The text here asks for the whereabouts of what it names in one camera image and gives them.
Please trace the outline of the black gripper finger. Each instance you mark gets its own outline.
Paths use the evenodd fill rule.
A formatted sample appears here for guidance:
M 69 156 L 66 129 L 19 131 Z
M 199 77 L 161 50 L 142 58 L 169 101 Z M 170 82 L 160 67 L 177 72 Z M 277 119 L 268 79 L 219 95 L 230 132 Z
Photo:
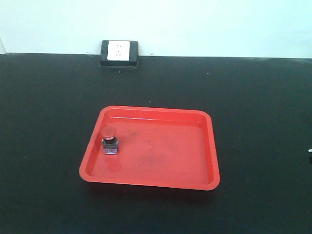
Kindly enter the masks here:
M 309 162 L 310 164 L 312 164 L 312 149 L 308 149 L 308 152 L 309 152 Z

